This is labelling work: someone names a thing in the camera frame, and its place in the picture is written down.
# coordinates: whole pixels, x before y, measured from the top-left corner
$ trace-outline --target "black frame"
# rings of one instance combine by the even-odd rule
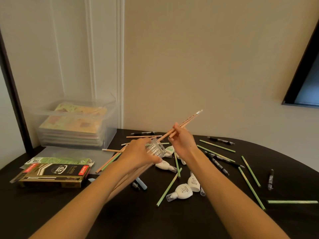
[[[7,56],[7,52],[4,46],[1,30],[0,30],[0,67],[4,77],[5,84],[8,89],[9,97],[11,100],[11,104],[14,110],[14,114],[16,116],[18,127],[21,133],[22,141],[24,147],[26,149],[26,153],[33,156],[34,150],[31,143],[30,135],[28,128],[26,126],[26,120],[23,115],[23,111],[21,108],[21,103],[19,100],[17,88],[13,79],[9,59]]]
[[[295,104],[295,100],[301,90],[302,85],[304,84],[310,69],[319,54],[319,21],[316,25],[316,28],[310,38],[308,46],[303,54],[303,57],[299,63],[297,71],[293,77],[293,80],[290,84],[290,87],[287,91],[287,94],[282,102],[282,104],[286,105],[298,105],[298,106],[306,106],[306,107],[316,107],[315,105],[300,105]]]

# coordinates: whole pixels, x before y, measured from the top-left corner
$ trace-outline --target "television screen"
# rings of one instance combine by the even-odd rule
[[[309,41],[283,104],[319,108],[319,27]]]

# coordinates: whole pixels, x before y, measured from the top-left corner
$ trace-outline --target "table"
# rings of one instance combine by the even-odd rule
[[[122,143],[130,141],[125,137],[132,132],[137,131],[118,129],[109,148],[120,149]],[[197,144],[244,166],[241,155],[245,157],[261,188],[257,186],[248,169],[243,171],[266,207],[265,212],[289,237],[319,238],[318,204],[270,205],[266,202],[267,199],[318,200],[318,172],[288,156],[251,142],[231,138],[224,139],[234,142],[233,146],[213,142],[236,151],[232,153],[200,142],[200,139],[209,141],[205,136],[194,138]],[[16,184],[10,184],[9,181],[21,171],[19,167],[30,158],[31,156],[24,154],[0,170],[1,238],[28,238],[83,189],[18,188]],[[165,160],[175,165],[173,158]],[[229,172],[228,178],[257,203],[239,170],[226,163],[221,164]],[[182,165],[180,160],[179,166],[183,168],[181,179],[175,181],[169,193],[179,184],[187,183],[189,178],[188,167]],[[270,169],[275,171],[273,191],[267,189]],[[161,205],[156,207],[174,175],[168,170],[150,167],[140,176],[148,189],[136,191],[127,186],[103,207],[87,238],[230,238],[207,197],[202,197],[199,193],[194,193],[186,200],[167,202],[164,199]]]

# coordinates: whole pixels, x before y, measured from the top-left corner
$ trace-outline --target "person's right arm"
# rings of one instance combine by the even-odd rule
[[[203,187],[232,238],[285,238],[287,234],[197,148],[192,134],[174,125],[170,142]]]

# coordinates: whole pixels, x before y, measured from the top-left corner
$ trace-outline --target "clear plastic container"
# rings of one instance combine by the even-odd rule
[[[166,149],[156,138],[152,139],[151,143],[146,144],[146,147],[150,152],[160,158],[165,156]]]
[[[69,98],[33,107],[34,127],[42,146],[107,148],[117,131],[114,98],[79,101]]]

